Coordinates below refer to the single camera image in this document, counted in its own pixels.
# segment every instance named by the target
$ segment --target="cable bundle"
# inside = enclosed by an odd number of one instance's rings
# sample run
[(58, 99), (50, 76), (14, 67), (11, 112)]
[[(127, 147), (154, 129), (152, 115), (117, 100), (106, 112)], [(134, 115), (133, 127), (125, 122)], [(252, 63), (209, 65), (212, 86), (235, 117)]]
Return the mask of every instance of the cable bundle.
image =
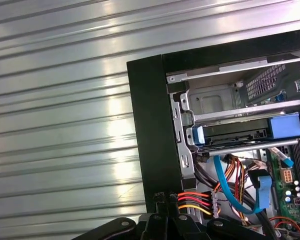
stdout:
[[(211, 177), (203, 169), (203, 167), (200, 164), (195, 165), (194, 175), (199, 182), (207, 185), (209, 188), (215, 189), (215, 187), (218, 184), (218, 181), (216, 179), (214, 179), (213, 177)], [(230, 188), (232, 194), (234, 194), (235, 193), (235, 184), (233, 182), (228, 182), (228, 185), (229, 185), (229, 188)], [(252, 198), (252, 196), (246, 190), (244, 190), (242, 198), (243, 198), (243, 202), (245, 204), (247, 204), (251, 209), (253, 209), (253, 207), (255, 205), (255, 200)], [(264, 211), (262, 211), (262, 212), (256, 213), (256, 216), (262, 225), (265, 235), (271, 237), (271, 239), (273, 239), (273, 240), (276, 240), (277, 236), (276, 236), (275, 229), (271, 225), (270, 220), (267, 217), (267, 214)]]
[(211, 196), (204, 193), (198, 192), (182, 192), (178, 194), (178, 203), (181, 204), (178, 208), (194, 208), (198, 209), (206, 215), (212, 216), (212, 204), (209, 200)]

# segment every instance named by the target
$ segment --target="corrugated metal wall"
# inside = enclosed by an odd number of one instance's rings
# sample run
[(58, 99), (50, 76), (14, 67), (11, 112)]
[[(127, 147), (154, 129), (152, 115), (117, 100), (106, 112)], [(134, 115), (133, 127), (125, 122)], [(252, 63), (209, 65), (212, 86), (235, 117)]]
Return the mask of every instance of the corrugated metal wall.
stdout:
[(300, 0), (0, 0), (0, 239), (145, 212), (127, 61), (296, 29)]

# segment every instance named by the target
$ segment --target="black wire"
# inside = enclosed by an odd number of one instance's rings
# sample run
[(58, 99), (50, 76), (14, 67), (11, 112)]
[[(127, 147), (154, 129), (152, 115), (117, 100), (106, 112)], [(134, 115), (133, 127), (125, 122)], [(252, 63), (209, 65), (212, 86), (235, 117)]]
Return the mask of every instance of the black wire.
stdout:
[[(214, 188), (218, 181), (211, 177), (200, 164), (196, 164), (194, 168), (194, 175), (198, 179), (198, 181), (202, 182), (203, 184), (207, 185), (210, 188)], [(233, 182), (228, 182), (229, 189), (232, 194), (235, 192), (235, 184)], [(243, 202), (247, 204), (251, 209), (255, 206), (255, 200), (252, 196), (245, 190), (243, 195)], [(277, 235), (274, 226), (271, 224), (267, 214), (264, 211), (255, 214), (260, 221), (264, 233), (266, 236), (271, 237), (273, 240), (277, 240)]]

